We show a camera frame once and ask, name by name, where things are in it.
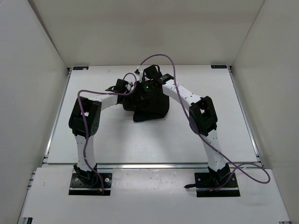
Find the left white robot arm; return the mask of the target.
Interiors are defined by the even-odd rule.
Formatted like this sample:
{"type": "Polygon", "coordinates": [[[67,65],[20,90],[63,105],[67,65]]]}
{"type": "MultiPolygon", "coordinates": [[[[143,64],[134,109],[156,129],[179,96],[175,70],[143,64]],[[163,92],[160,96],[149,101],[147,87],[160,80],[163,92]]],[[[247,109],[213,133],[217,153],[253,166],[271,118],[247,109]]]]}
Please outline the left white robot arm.
{"type": "Polygon", "coordinates": [[[69,119],[69,128],[75,136],[78,147],[78,163],[74,169],[88,186],[97,182],[97,163],[94,157],[93,138],[100,125],[101,112],[121,104],[126,96],[135,90],[136,83],[118,79],[115,86],[106,92],[79,90],[69,119]]]}

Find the black pleated skirt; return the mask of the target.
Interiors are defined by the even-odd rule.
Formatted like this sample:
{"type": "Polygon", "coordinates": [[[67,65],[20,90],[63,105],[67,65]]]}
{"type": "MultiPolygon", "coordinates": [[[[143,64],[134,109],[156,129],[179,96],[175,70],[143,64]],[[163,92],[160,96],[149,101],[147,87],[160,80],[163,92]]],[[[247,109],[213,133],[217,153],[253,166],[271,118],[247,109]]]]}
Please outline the black pleated skirt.
{"type": "Polygon", "coordinates": [[[134,112],[134,122],[143,122],[164,118],[169,111],[170,100],[160,84],[137,82],[135,90],[124,97],[122,105],[124,110],[134,112]]]}

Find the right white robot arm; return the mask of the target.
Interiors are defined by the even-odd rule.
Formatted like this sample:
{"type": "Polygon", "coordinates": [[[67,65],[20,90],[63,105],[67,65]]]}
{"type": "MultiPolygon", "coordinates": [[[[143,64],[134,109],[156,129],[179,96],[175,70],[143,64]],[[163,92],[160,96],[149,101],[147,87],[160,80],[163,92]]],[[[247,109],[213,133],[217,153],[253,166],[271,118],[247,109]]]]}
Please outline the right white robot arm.
{"type": "Polygon", "coordinates": [[[212,99],[209,96],[201,97],[180,85],[176,78],[162,75],[157,65],[149,66],[143,70],[137,69],[139,81],[144,85],[145,91],[161,87],[162,93],[182,105],[187,112],[187,119],[191,130],[197,134],[204,145],[208,158],[209,181],[215,187],[226,182],[229,175],[229,166],[221,154],[221,147],[217,136],[217,115],[212,99]]]}

